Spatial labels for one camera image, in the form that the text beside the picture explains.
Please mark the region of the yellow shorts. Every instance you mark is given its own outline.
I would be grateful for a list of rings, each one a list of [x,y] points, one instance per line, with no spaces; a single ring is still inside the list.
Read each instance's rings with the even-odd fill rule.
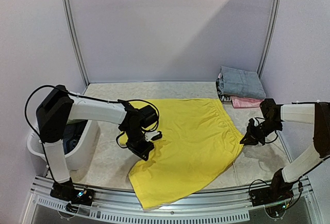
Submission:
[[[242,134],[218,99],[154,99],[159,130],[147,161],[128,176],[142,207],[153,209],[209,185],[241,153]]]

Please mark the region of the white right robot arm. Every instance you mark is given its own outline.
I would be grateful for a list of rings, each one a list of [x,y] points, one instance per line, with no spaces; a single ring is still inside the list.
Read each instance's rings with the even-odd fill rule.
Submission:
[[[286,184],[297,182],[329,158],[329,102],[276,104],[274,99],[267,98],[260,109],[263,118],[260,122],[249,120],[241,144],[265,145],[268,135],[283,131],[289,147],[302,145],[300,149],[291,149],[300,155],[274,174],[274,184],[267,189],[269,200],[278,201],[286,194]]]

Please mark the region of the grey button-up shirt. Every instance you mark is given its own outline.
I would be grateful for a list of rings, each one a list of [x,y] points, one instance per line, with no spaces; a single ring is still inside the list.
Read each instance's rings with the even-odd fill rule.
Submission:
[[[265,99],[266,93],[256,72],[222,66],[220,92],[229,96]]]

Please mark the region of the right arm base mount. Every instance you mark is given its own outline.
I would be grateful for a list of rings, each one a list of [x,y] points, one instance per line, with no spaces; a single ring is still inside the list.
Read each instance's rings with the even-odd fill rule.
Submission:
[[[261,182],[266,185],[264,188],[252,189],[252,185],[256,182]],[[284,203],[282,209],[286,210],[293,206],[298,199],[294,200],[293,185],[298,183],[299,196],[301,197],[303,191],[303,184],[300,180],[293,182],[286,182],[282,174],[275,174],[270,184],[261,179],[254,180],[248,188],[248,194],[253,206],[266,205],[275,202],[289,200]]]

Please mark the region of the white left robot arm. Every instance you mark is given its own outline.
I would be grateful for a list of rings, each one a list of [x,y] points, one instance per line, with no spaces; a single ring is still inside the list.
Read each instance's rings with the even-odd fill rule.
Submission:
[[[126,148],[143,160],[148,160],[154,149],[153,142],[162,138],[158,130],[159,111],[146,102],[140,109],[130,100],[109,101],[78,95],[66,90],[65,86],[52,87],[52,91],[36,110],[39,138],[43,144],[45,158],[51,175],[57,184],[56,191],[65,200],[77,195],[71,185],[70,173],[63,149],[63,134],[69,121],[94,120],[116,124],[126,134]]]

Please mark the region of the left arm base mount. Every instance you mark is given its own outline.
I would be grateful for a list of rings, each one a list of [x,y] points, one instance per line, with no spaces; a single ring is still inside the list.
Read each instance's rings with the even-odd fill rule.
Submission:
[[[94,201],[95,190],[90,188],[77,189],[72,181],[54,183],[50,196],[71,204],[91,206]]]

